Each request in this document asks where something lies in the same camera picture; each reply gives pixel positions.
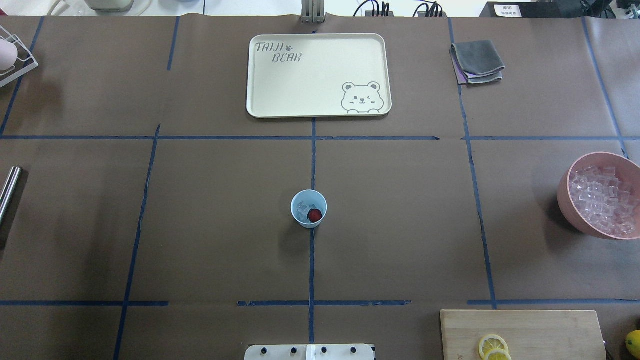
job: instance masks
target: label sticker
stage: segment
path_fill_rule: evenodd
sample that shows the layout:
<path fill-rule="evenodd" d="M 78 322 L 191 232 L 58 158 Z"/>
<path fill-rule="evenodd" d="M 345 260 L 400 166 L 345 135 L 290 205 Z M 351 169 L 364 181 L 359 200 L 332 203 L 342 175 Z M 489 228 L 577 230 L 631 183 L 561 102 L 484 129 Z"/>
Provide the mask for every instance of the label sticker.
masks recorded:
<path fill-rule="evenodd" d="M 494 5 L 495 14 L 499 17 L 522 17 L 518 5 Z"/>

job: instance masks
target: gray cloth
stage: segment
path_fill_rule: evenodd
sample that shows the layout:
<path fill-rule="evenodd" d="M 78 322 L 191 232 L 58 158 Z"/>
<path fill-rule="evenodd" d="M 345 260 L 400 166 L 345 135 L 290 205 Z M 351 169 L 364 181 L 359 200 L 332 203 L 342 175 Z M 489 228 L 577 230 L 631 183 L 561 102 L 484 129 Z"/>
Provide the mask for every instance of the gray cloth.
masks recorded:
<path fill-rule="evenodd" d="M 451 44 L 451 56 L 471 84 L 502 79 L 504 63 L 491 40 Z"/>

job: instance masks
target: lemon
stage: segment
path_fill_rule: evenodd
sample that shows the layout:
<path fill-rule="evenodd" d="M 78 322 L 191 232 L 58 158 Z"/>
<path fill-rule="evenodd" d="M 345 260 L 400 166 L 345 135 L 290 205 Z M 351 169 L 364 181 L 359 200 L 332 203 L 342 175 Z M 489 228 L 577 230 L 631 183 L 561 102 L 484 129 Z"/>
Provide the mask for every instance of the lemon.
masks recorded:
<path fill-rule="evenodd" d="M 501 348 L 495 348 L 486 353 L 483 360 L 511 360 L 511 355 Z"/>
<path fill-rule="evenodd" d="M 507 346 L 507 342 L 504 341 L 503 338 L 496 334 L 486 335 L 480 340 L 480 343 L 478 344 L 478 352 L 480 353 L 480 358 L 484 359 L 485 354 L 496 348 L 504 350 L 507 354 L 509 354 L 509 347 Z"/>
<path fill-rule="evenodd" d="M 630 332 L 627 335 L 625 344 L 631 355 L 636 359 L 640 359 L 640 330 Z"/>

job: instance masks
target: bear face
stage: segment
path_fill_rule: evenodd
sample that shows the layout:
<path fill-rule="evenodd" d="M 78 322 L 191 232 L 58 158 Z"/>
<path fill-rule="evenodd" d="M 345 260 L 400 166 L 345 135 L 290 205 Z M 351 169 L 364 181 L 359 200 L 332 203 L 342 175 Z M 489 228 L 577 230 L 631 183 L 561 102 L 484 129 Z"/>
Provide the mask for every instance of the bear face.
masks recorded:
<path fill-rule="evenodd" d="M 366 85 L 344 83 L 342 107 L 350 113 L 380 113 L 385 102 L 380 97 L 380 84 L 371 81 Z"/>

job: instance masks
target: red fruit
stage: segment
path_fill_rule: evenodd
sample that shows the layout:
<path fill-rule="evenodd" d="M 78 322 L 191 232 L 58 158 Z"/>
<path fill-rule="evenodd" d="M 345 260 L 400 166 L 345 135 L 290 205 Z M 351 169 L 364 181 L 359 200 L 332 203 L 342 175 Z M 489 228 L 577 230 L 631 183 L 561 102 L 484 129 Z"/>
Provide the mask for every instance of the red fruit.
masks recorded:
<path fill-rule="evenodd" d="M 322 219 L 322 213 L 318 209 L 311 209 L 309 210 L 309 214 L 307 215 L 307 217 L 309 218 L 309 220 L 311 220 L 311 222 L 318 222 L 320 221 L 320 219 Z"/>

